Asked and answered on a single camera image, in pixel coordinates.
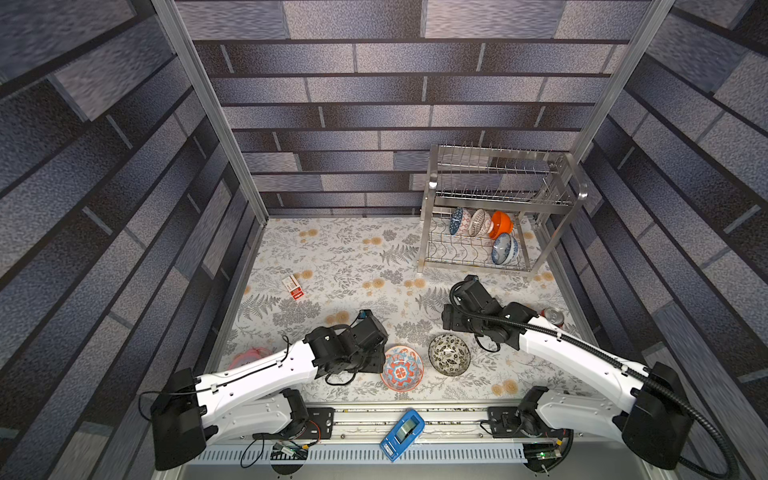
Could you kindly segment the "black white floral bowl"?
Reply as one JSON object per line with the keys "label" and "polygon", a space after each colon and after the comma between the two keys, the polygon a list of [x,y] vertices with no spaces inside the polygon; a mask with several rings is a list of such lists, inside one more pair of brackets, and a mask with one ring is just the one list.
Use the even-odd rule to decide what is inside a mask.
{"label": "black white floral bowl", "polygon": [[432,367],[448,377],[463,375],[471,365],[471,352],[467,344],[453,334],[435,336],[428,346]]}

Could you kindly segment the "red blue floral bowl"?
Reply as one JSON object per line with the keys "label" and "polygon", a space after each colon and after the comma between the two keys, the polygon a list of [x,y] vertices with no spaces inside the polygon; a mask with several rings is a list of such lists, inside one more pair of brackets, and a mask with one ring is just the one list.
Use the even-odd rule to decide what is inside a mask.
{"label": "red blue floral bowl", "polygon": [[385,352],[380,378],[384,385],[398,393],[414,390],[424,377],[420,355],[408,346],[393,346]]}

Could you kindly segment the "blue floral rim bowl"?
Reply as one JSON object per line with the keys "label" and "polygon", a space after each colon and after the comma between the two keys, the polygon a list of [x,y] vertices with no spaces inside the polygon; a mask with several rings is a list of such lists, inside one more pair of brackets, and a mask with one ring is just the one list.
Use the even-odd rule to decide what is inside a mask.
{"label": "blue floral rim bowl", "polygon": [[491,261],[497,266],[508,266],[514,263],[519,255],[520,247],[513,234],[502,233],[495,240],[491,250]]}

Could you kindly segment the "white lattice pattern bowl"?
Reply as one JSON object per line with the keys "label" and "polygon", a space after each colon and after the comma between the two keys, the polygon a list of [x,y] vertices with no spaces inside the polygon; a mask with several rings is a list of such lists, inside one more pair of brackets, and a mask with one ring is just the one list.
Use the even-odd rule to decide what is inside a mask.
{"label": "white lattice pattern bowl", "polygon": [[474,211],[468,233],[470,237],[487,237],[492,228],[492,215],[484,209]]}

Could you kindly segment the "orange bowl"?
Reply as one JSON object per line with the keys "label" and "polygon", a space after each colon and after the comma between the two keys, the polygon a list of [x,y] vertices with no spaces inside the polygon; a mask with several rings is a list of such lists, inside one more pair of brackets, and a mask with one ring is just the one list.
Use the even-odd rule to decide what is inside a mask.
{"label": "orange bowl", "polygon": [[511,234],[514,230],[514,221],[503,211],[495,211],[491,216],[491,228],[488,235],[496,240],[502,234]]}

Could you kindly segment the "blue dotted pattern bowl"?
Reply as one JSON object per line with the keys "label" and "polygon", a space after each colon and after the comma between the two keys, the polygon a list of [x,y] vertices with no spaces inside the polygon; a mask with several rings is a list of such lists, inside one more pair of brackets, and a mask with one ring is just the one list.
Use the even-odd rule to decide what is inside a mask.
{"label": "blue dotted pattern bowl", "polygon": [[457,207],[451,214],[449,233],[453,236],[467,236],[472,219],[472,211],[466,207]]}

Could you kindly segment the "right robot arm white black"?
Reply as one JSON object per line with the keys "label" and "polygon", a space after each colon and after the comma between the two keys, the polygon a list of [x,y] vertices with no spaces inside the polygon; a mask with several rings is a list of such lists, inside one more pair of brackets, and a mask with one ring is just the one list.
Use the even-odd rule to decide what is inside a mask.
{"label": "right robot arm white black", "polygon": [[619,441],[660,469],[677,467],[693,418],[646,384],[655,381],[685,399],[682,382],[671,367],[622,359],[583,343],[522,304],[501,306],[475,275],[451,288],[442,322],[446,330],[487,337],[497,347],[507,345],[542,358],[599,394],[582,398],[534,386],[514,412],[491,422],[497,433],[539,437],[555,430],[586,432]]}

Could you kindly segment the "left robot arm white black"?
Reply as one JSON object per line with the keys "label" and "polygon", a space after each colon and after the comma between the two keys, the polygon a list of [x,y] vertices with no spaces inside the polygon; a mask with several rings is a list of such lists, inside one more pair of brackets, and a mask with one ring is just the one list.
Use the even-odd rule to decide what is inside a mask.
{"label": "left robot arm white black", "polygon": [[158,471],[179,467],[217,442],[291,438],[309,420],[298,386],[331,375],[380,374],[388,333],[369,310],[352,324],[317,327],[277,353],[196,376],[172,374],[149,408]]}

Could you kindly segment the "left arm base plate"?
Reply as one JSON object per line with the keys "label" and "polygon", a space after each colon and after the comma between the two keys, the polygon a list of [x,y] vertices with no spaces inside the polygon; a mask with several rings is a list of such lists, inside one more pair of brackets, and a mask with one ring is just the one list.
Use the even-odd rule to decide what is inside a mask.
{"label": "left arm base plate", "polygon": [[328,440],[332,438],[334,428],[335,409],[331,407],[310,407],[309,419],[302,430],[295,437],[307,442],[316,440]]}

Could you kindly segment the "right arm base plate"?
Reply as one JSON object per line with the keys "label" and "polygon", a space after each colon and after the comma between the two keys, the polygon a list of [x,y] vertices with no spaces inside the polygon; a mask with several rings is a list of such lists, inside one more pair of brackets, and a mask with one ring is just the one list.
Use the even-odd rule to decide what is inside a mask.
{"label": "right arm base plate", "polygon": [[533,410],[522,412],[516,406],[491,406],[487,426],[494,438],[563,439],[565,429],[549,428]]}

